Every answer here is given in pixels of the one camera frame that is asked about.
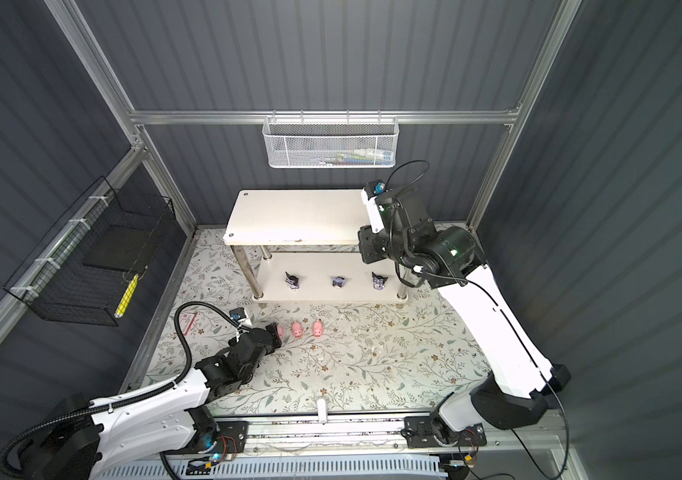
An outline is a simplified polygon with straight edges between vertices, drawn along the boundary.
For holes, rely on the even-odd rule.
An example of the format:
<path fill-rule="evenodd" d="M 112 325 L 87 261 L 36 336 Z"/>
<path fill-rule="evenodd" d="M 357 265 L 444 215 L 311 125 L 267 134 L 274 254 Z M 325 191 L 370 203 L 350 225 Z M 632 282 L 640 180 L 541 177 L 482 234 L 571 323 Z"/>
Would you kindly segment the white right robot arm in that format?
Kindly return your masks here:
<path fill-rule="evenodd" d="M 358 231 L 362 260 L 391 260 L 427 283 L 448 302 L 485 355 L 487 378 L 470 391 L 446 396 L 430 415 L 437 442 L 458 443 L 479 424 L 512 430 L 562 410 L 559 392 L 569 370 L 551 363 L 529 339 L 500 292 L 472 234 L 458 226 L 438 229 L 413 187 L 367 184 L 361 198 L 369 222 Z"/>

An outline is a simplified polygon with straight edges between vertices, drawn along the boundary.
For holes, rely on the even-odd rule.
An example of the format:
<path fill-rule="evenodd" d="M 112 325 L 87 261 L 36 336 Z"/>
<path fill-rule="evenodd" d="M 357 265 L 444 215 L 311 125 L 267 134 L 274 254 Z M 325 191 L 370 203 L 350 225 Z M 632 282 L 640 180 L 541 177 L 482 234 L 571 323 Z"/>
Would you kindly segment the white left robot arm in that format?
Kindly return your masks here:
<path fill-rule="evenodd" d="M 183 377 L 113 397 L 75 394 L 0 452 L 0 471 L 17 479 L 94 479 L 146 456 L 210 451 L 218 436 L 208 403 L 249 383 L 261 360 L 282 345 L 271 323 L 230 340 Z"/>

